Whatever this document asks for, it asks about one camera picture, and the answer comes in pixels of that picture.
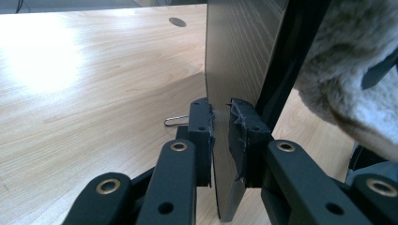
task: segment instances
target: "wooden table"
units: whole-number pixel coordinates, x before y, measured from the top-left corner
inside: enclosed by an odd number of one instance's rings
[[[155,165],[176,133],[162,121],[206,95],[206,13],[199,5],[0,16],[2,224],[60,224],[94,177],[133,178]],[[296,92],[274,136],[344,178],[352,141]],[[198,224],[220,224],[215,201],[214,188],[198,188]],[[259,190],[247,191],[231,224],[266,222]]]

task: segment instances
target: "fluffy fabric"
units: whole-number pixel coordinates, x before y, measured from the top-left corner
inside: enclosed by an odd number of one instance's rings
[[[397,0],[334,0],[295,87],[309,109],[381,157],[398,161],[398,74],[362,90],[369,68],[398,48]]]

